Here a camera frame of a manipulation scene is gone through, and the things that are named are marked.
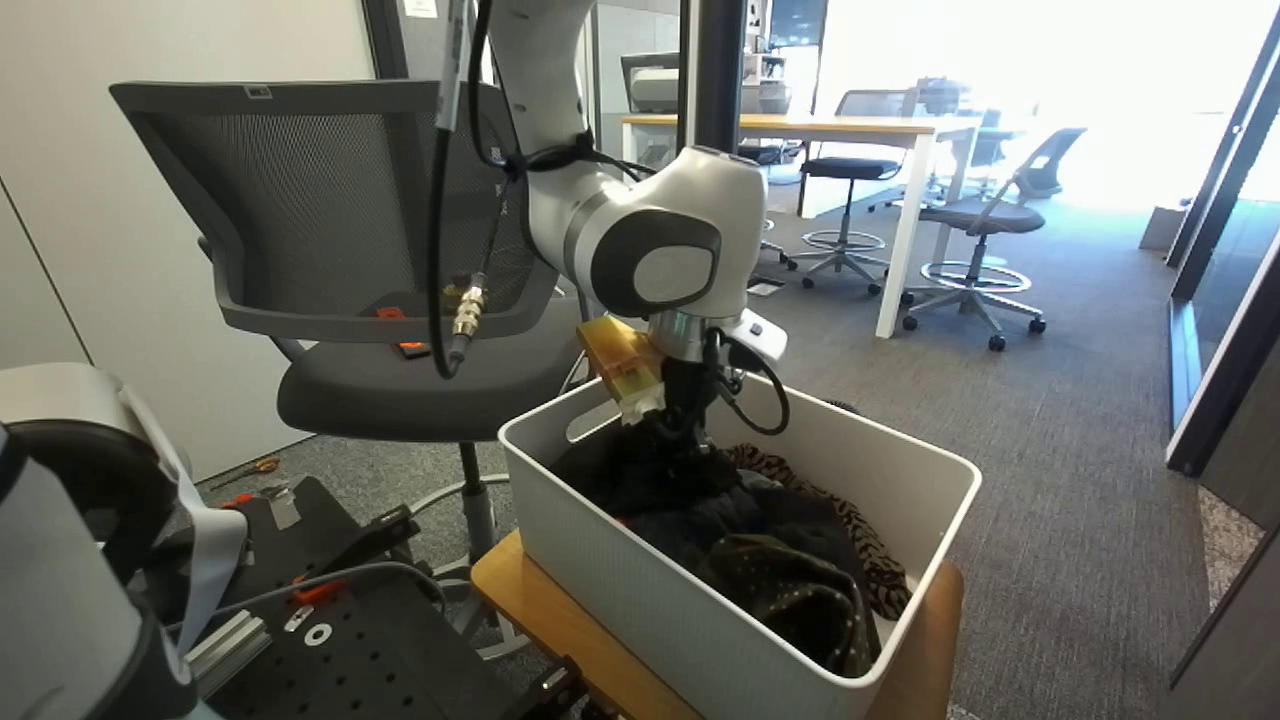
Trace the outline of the small white box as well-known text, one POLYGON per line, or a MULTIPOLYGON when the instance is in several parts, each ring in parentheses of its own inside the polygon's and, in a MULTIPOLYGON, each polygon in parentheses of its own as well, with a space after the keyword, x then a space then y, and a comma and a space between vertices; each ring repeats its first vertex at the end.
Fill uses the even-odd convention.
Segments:
POLYGON ((1184 204, 1156 204, 1140 237, 1139 250, 1167 256, 1181 232, 1187 213, 1188 206, 1184 204))

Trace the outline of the grey printer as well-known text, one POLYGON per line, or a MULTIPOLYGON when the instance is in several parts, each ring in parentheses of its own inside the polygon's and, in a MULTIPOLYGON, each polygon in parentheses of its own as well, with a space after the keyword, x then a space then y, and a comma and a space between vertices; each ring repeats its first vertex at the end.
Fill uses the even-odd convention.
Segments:
POLYGON ((623 90, 632 114, 677 114, 681 97, 681 53, 636 53, 620 58, 623 90))

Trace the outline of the grey drafting chair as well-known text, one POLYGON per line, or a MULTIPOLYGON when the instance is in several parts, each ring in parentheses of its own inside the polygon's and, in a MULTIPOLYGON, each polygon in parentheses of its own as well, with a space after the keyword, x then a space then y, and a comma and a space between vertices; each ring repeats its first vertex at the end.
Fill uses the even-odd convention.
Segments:
POLYGON ((922 220, 943 231, 961 231, 975 245, 968 259, 945 258, 920 266, 919 275, 925 283, 902 288, 904 331, 916 331, 924 310, 955 306, 961 314, 977 315, 988 327, 987 347, 993 354, 1006 348, 1007 338, 1002 324, 992 316, 992 307, 1027 316, 1029 334, 1046 332, 1042 310, 1011 299, 1030 290, 1032 279, 991 261, 988 240, 997 234, 1029 234, 1044 225, 1044 217, 1028 201, 1061 192, 1060 163, 1087 132, 1085 127, 1064 127, 1050 133, 989 199, 959 199, 920 211, 922 220))

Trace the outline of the wooden table with white legs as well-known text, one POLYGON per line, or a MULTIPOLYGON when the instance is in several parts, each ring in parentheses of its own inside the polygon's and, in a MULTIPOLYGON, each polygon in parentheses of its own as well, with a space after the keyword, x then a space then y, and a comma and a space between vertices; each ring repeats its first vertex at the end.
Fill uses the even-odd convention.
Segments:
POLYGON ((956 160, 954 182, 948 190, 948 200, 960 197, 963 182, 979 135, 980 122, 965 117, 786 117, 777 114, 742 114, 739 118, 739 135, 749 138, 785 138, 817 142, 872 143, 911 152, 908 179, 905 181, 905 209, 900 213, 893 247, 890 256, 890 273, 884 282, 876 336, 882 340, 893 337, 899 328, 899 309, 901 292, 905 291, 908 261, 916 245, 916 225, 919 223, 920 202, 925 191, 925 181, 932 165, 934 146, 943 141, 955 143, 960 151, 956 160))

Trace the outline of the black drafting stool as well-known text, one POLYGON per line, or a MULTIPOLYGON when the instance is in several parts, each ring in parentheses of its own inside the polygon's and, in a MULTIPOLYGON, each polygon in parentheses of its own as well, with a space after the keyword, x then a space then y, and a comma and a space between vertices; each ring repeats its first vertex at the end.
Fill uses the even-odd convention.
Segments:
MULTIPOLYGON (((835 114, 838 117, 913 117, 919 91, 915 87, 895 90, 851 88, 840 99, 835 114)), ((810 252, 780 255, 781 264, 795 272, 800 259, 815 259, 817 263, 805 270, 801 286, 805 290, 815 287, 814 277, 824 269, 840 273, 845 269, 867 283, 867 292, 876 297, 882 286, 868 272, 868 266, 887 269, 890 263, 870 258, 868 251, 881 250, 886 242, 874 234, 851 229, 852 191, 858 182, 890 181, 902 169, 905 159, 887 160, 879 158, 823 156, 819 151, 810 152, 801 164, 804 179, 842 181, 846 183, 846 200, 840 228, 836 231, 813 231, 801 236, 801 241, 813 247, 810 252)))

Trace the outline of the grey mesh office chair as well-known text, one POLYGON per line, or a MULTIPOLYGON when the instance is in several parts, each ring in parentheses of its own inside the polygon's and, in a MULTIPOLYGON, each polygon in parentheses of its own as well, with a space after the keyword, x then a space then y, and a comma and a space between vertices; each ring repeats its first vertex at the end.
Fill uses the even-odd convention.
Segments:
POLYGON ((580 364, 582 304, 532 250, 527 191, 479 159, 462 129, 444 179, 442 259, 428 260, 438 85, 429 79, 271 85, 118 83, 140 141, 198 227, 225 323, 288 359, 276 410, 297 430, 453 445, 468 555, 442 568, 454 628, 497 659, 529 642, 470 587, 497 543, 476 447, 561 395, 580 364), (375 309, 410 316, 392 324, 375 309), (401 359, 397 331, 431 356, 401 359))

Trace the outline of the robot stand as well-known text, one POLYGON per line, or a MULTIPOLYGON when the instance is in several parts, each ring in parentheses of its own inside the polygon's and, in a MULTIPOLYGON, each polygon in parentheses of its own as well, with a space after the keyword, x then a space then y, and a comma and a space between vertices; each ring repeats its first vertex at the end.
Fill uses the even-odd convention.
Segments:
POLYGON ((443 584, 404 550, 329 574, 314 569, 358 524, 314 478, 224 502, 248 523, 250 552, 225 594, 261 618, 270 646, 212 697, 225 720, 566 720, 588 697, 554 662, 511 689, 449 624, 443 584))

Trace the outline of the aluminium profile bar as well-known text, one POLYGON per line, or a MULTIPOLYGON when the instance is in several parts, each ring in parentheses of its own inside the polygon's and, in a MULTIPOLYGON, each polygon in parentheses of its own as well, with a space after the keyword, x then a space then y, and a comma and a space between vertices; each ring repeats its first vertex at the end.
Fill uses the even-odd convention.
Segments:
POLYGON ((186 655, 200 696, 212 697, 233 680, 273 642, 266 623, 248 612, 236 616, 211 632, 186 655))

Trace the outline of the black pillar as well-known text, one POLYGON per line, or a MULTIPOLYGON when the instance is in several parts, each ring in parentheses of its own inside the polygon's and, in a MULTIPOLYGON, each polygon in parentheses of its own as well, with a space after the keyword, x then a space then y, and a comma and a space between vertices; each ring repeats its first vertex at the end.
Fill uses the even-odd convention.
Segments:
POLYGON ((735 154, 748 0, 680 0, 677 146, 735 154))

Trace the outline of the white plastic container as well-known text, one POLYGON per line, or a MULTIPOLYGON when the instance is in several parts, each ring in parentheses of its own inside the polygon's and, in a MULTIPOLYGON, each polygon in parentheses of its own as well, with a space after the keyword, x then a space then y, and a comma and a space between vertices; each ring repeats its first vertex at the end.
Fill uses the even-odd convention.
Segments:
POLYGON ((879 659, 855 679, 820 669, 553 473, 577 445, 571 423, 611 401, 602 382, 499 432, 525 552, 705 720, 867 720, 983 482, 945 448, 799 389, 787 396, 780 436, 750 430, 724 404, 709 409, 707 429, 718 445, 780 455, 852 502, 904 566, 911 600, 899 620, 879 621, 879 659))

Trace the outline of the leopard print cloth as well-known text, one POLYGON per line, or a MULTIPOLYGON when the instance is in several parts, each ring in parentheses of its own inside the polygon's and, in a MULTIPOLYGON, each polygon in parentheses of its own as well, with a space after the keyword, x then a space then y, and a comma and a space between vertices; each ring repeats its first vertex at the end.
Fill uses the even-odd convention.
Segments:
POLYGON ((801 478, 785 457, 768 454, 755 445, 732 445, 721 448, 719 454, 739 470, 754 471, 786 489, 829 502, 858 552, 865 578, 861 587, 870 596, 870 609, 888 620, 902 616, 913 597, 905 569, 891 556, 881 536, 855 503, 801 478))

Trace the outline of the orange and black clip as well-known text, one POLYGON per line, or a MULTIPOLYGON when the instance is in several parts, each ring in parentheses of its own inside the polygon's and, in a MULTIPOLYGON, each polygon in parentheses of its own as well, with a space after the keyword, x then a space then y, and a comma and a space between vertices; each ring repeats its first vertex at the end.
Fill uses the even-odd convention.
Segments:
MULTIPOLYGON (((410 319, 404 310, 396 305, 381 305, 376 307, 375 318, 380 322, 390 322, 392 324, 407 322, 410 319)), ((396 332, 397 336, 393 348, 397 355, 406 361, 430 357, 433 352, 429 342, 420 340, 417 336, 411 340, 408 332, 410 329, 407 327, 399 328, 396 332)))

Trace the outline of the dark dotted cloth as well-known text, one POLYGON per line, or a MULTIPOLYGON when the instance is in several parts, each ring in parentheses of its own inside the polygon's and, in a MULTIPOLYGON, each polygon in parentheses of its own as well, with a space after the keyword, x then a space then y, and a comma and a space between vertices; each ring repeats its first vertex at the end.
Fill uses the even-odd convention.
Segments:
POLYGON ((781 539, 722 537, 692 574, 827 671, 863 676, 881 656, 870 603, 858 582, 781 539))

